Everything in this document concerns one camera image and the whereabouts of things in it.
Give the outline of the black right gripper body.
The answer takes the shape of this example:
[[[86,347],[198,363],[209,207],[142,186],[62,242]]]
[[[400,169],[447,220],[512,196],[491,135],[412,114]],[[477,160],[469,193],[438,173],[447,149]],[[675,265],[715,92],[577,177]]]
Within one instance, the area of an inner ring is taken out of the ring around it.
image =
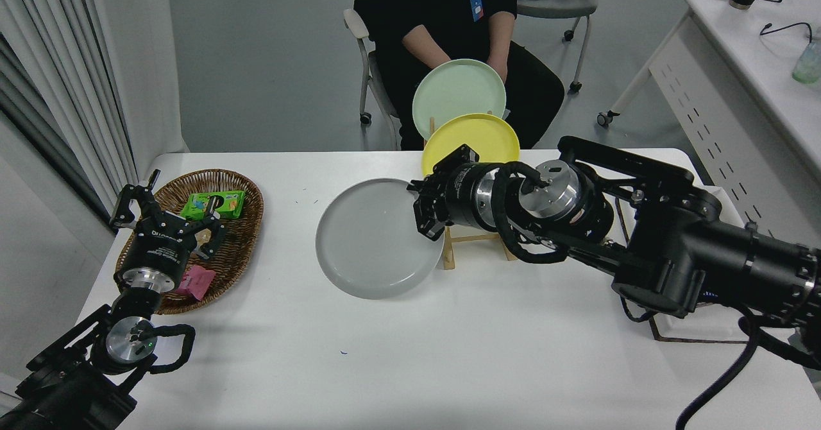
[[[496,230],[491,207],[495,163],[462,163],[443,169],[445,225]]]

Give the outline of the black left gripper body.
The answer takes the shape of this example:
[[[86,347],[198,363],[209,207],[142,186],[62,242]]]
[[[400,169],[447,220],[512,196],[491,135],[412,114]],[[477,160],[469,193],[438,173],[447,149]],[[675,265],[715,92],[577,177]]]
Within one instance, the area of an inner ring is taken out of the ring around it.
[[[119,275],[125,278],[135,270],[153,270],[168,278],[181,278],[196,240],[190,225],[173,225],[157,229],[149,223],[138,223],[131,248],[121,264]]]

